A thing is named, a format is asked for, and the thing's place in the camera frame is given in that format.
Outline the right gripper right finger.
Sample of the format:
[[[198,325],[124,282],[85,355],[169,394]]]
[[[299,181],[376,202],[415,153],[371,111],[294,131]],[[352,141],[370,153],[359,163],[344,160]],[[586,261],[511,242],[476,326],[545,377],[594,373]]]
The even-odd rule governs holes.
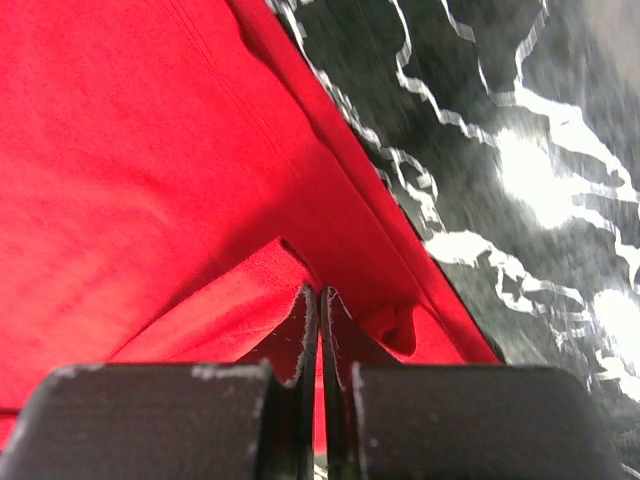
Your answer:
[[[320,300],[332,479],[625,479],[599,411],[569,372],[404,365]]]

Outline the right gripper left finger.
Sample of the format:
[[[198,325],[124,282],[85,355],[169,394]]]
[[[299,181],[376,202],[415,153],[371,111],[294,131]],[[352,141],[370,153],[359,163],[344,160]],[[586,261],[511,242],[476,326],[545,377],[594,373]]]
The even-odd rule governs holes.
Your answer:
[[[313,289],[233,363],[76,364],[50,373],[1,455],[5,479],[309,479]]]

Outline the dark red t shirt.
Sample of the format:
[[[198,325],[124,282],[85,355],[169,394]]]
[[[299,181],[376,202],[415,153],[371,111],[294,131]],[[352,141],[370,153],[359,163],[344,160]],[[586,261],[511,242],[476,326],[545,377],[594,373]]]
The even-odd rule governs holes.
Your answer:
[[[54,368],[236,360],[304,284],[497,360],[264,2],[2,3],[3,437]]]

